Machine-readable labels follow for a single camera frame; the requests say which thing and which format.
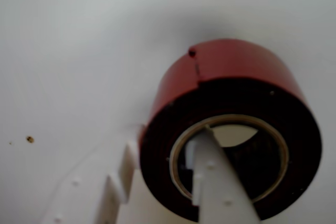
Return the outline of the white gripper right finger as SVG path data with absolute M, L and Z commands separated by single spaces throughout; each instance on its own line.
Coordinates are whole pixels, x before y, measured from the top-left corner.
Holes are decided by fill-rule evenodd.
M 186 167 L 193 170 L 192 205 L 199 223 L 260 223 L 236 171 L 208 126 L 186 144 Z

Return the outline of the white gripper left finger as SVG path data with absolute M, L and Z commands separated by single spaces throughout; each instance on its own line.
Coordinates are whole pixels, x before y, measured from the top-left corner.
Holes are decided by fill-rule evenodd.
M 41 223 L 116 223 L 140 168 L 143 124 L 110 132 L 57 185 Z

